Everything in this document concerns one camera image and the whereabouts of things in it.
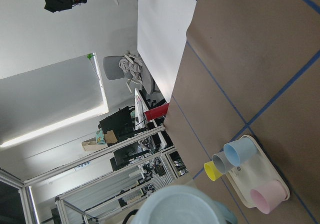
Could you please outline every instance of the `light strip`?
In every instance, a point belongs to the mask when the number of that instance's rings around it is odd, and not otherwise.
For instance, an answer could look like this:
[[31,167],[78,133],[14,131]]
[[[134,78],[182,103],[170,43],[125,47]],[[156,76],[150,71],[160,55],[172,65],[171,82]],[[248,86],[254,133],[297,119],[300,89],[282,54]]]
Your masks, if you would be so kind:
[[31,191],[31,186],[29,186],[29,191],[30,191],[30,196],[31,196],[31,201],[32,201],[32,205],[33,205],[33,209],[34,209],[34,213],[35,213],[35,218],[36,218],[36,224],[40,224],[40,221],[39,221],[39,217],[38,217],[38,213],[37,213],[37,210],[36,210],[36,204],[35,204],[35,201],[34,201],[34,195],[32,195],[32,191]]
[[101,114],[108,113],[109,109],[108,109],[108,103],[107,103],[107,99],[106,99],[107,97],[106,97],[106,94],[105,94],[104,86],[103,86],[102,81],[101,81],[100,68],[99,68],[98,61],[97,61],[95,53],[93,53],[93,57],[94,57],[93,59],[94,59],[95,69],[96,69],[96,72],[97,72],[98,78],[99,78],[99,87],[100,87],[100,90],[101,90],[102,101],[103,101],[103,105],[102,106],[99,106],[97,108],[91,109],[91,110],[86,111],[86,112],[83,112],[83,113],[81,113],[79,115],[76,115],[76,116],[73,116],[71,118],[64,119],[64,120],[59,121],[59,122],[57,122],[55,124],[48,125],[48,126],[43,127],[41,129],[29,132],[29,133],[27,133],[25,135],[19,136],[17,138],[12,139],[12,140],[6,141],[2,145],[0,145],[0,147],[8,147],[8,146],[11,146],[11,145],[14,145],[14,144],[25,142],[27,140],[34,139],[34,138],[36,138],[36,137],[38,137],[40,135],[47,134],[47,133],[49,133],[51,131],[57,130],[59,128],[65,127],[65,126],[73,124],[73,123],[76,123],[78,121],[82,121],[82,120],[85,120],[85,119],[90,118],[90,117],[95,117],[95,116],[98,116],[98,115],[101,115]]
[[70,117],[68,119],[64,119],[62,121],[59,121],[59,122],[57,122],[55,124],[48,125],[48,126],[43,127],[41,129],[29,132],[29,133],[27,133],[25,135],[22,135],[22,136],[19,136],[17,138],[14,138],[12,140],[6,141],[2,145],[0,145],[0,147],[7,147],[7,146],[10,146],[10,145],[14,145],[14,144],[18,144],[18,143],[21,143],[21,142],[25,142],[27,140],[34,139],[37,136],[47,134],[47,133],[49,133],[51,131],[57,130],[59,128],[65,127],[65,126],[73,124],[73,123],[76,123],[78,121],[85,120],[85,119],[90,118],[90,117],[95,117],[95,116],[98,116],[98,115],[102,115],[104,113],[107,113],[107,111],[108,111],[107,109],[108,108],[105,105],[101,105],[101,106],[99,106],[97,108],[94,108],[92,110],[83,112],[83,113],[81,113],[79,115],[75,115],[75,116]]

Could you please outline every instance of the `red container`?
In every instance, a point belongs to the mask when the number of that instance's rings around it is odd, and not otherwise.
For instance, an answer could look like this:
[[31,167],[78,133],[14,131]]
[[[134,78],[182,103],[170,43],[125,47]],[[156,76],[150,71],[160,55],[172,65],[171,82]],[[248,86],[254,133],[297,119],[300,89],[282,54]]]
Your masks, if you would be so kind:
[[166,115],[167,111],[168,111],[168,107],[169,107],[169,103],[166,103],[164,105],[155,107],[155,108],[150,109],[148,111],[145,111],[144,114],[145,114],[147,121],[151,121],[153,119],[156,119],[156,118],[159,118],[159,117]]

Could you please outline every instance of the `white tray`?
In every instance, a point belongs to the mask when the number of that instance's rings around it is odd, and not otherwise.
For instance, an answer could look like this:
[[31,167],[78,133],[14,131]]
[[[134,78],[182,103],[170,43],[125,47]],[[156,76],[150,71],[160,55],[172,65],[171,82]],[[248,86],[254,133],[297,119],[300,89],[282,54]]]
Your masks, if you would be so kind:
[[286,200],[288,200],[290,197],[288,186],[271,164],[256,140],[249,135],[244,135],[241,138],[250,138],[256,145],[258,153],[250,160],[241,164],[240,171],[235,167],[227,172],[226,176],[244,205],[249,208],[256,207],[251,199],[250,190],[271,180],[278,180],[283,185],[287,192]]

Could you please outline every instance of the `yellow cup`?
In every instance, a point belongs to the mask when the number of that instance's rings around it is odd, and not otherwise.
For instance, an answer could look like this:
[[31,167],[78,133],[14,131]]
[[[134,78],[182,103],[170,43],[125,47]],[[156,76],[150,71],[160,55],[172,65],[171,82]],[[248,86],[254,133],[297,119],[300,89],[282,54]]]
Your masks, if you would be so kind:
[[218,171],[213,161],[209,161],[204,164],[204,170],[210,180],[217,180],[222,174]]

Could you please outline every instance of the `blue cup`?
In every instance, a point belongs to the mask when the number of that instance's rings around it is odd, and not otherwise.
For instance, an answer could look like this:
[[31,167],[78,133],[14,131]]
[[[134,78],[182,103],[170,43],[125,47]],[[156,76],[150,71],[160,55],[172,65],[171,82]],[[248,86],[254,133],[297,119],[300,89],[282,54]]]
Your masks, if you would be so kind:
[[225,144],[223,148],[228,161],[234,166],[240,166],[253,157],[258,150],[253,141],[248,137]]

